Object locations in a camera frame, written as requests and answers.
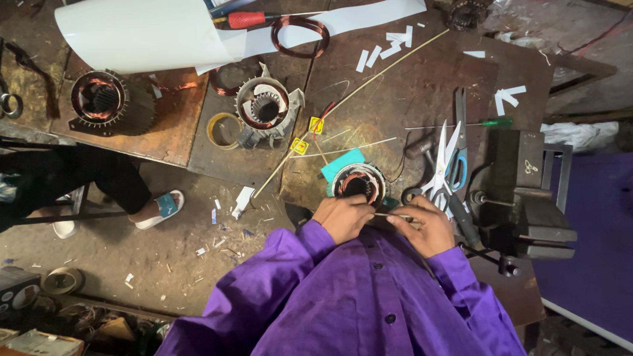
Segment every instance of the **red screwdriver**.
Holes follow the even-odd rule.
[[[214,18],[213,23],[228,21],[229,26],[232,29],[237,30],[237,29],[247,29],[250,26],[259,25],[260,23],[274,21],[284,16],[316,15],[316,14],[324,13],[324,12],[326,11],[316,11],[312,13],[290,13],[286,15],[280,15],[277,13],[265,13],[265,12],[256,12],[256,13],[234,12],[234,13],[230,13],[228,16],[225,16],[225,17]]]

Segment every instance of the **workbench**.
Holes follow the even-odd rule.
[[[371,2],[338,0],[329,3],[329,8]],[[243,10],[260,10],[259,5],[255,2]],[[7,13],[2,11],[3,8],[12,6],[0,5],[0,13]],[[267,2],[266,6],[267,11],[294,13],[327,10],[328,2],[278,0]],[[8,40],[41,57],[36,62],[51,74],[60,90],[61,118],[51,122],[45,119],[43,111],[41,81],[36,75],[17,67],[12,56],[5,53],[2,60],[4,79],[9,83],[11,92],[19,93],[25,102],[23,117],[12,124],[187,167],[192,172],[254,188],[260,187],[283,159],[289,142],[294,137],[301,137],[307,130],[311,116],[318,116],[330,102],[340,101],[411,50],[403,48],[402,52],[385,60],[379,59],[373,68],[365,68],[359,73],[355,68],[363,49],[371,51],[376,44],[387,46],[385,33],[404,32],[407,25],[414,27],[412,49],[445,29],[441,14],[429,9],[396,22],[334,36],[325,53],[315,60],[303,60],[280,53],[261,56],[272,77],[285,85],[289,92],[297,88],[305,92],[305,107],[299,114],[288,142],[279,149],[270,149],[266,147],[267,144],[261,144],[261,149],[250,151],[242,148],[224,150],[208,139],[207,124],[216,113],[233,112],[234,97],[220,96],[210,88],[207,90],[208,74],[198,77],[192,68],[156,73],[159,81],[166,86],[191,81],[195,81],[198,86],[176,94],[166,94],[162,102],[158,100],[157,117],[162,120],[158,120],[149,134],[103,138],[69,131],[67,121],[74,116],[69,107],[68,88],[79,74],[89,68],[80,58],[71,54],[56,28],[53,10],[52,2],[46,2],[33,19],[24,20],[15,15],[0,22],[0,31],[11,34],[5,35]],[[298,49],[310,52],[313,46],[305,44]],[[463,54],[464,51],[485,51],[486,58],[474,58]],[[248,58],[236,65],[227,65],[218,72],[218,78],[225,87],[238,86],[256,75],[258,60]],[[323,141],[350,129],[321,145],[323,151],[328,152],[396,137],[392,141],[363,148],[362,152],[367,161],[383,171],[391,182],[391,196],[399,199],[404,188],[419,186],[425,178],[428,179],[423,158],[405,160],[404,168],[399,167],[405,143],[439,132],[432,129],[407,131],[405,127],[441,125],[444,120],[453,124],[453,93],[457,87],[466,87],[467,123],[475,123],[497,116],[493,97],[498,89],[526,86],[527,92],[517,95],[520,104],[516,108],[505,105],[506,114],[514,119],[514,129],[538,131],[554,68],[535,50],[450,31],[398,63],[383,77],[377,78],[345,102],[328,116],[323,134],[317,139]],[[486,135],[487,129],[483,127],[467,128],[469,173],[484,161]],[[316,153],[312,138],[306,138],[306,142],[310,143],[307,155]],[[339,155],[326,157],[331,161]],[[288,203],[314,210],[326,197],[325,181],[318,178],[319,169],[324,165],[320,156],[290,158],[281,173],[266,187],[266,191],[277,194]],[[499,275],[496,266],[480,258],[472,258],[471,265],[481,281],[492,285],[515,325],[529,324],[545,317],[530,261],[517,261],[523,274],[515,278]]]

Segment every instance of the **purple wall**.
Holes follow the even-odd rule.
[[[633,342],[633,153],[574,156],[565,215],[576,252],[534,261],[542,297]]]

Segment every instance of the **shirt button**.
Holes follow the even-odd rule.
[[[393,324],[396,321],[396,316],[393,314],[389,314],[385,317],[385,322],[387,324]]]

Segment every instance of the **shirt sleeve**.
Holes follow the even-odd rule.
[[[525,355],[525,350],[492,287],[478,282],[459,247],[427,259],[444,293],[482,346],[492,355]]]
[[[250,354],[290,292],[335,247],[314,220],[297,234],[274,230],[263,250],[217,282],[201,317],[172,323],[157,355]]]

